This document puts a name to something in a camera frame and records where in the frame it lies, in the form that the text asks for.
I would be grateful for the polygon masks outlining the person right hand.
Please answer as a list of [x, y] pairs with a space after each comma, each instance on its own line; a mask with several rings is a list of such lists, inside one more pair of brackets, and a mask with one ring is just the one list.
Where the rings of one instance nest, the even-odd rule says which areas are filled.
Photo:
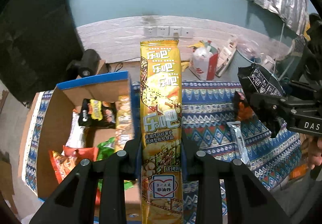
[[322, 162], [322, 140], [321, 137], [309, 136], [308, 145], [308, 166], [310, 169], [314, 169], [316, 166], [320, 166]]

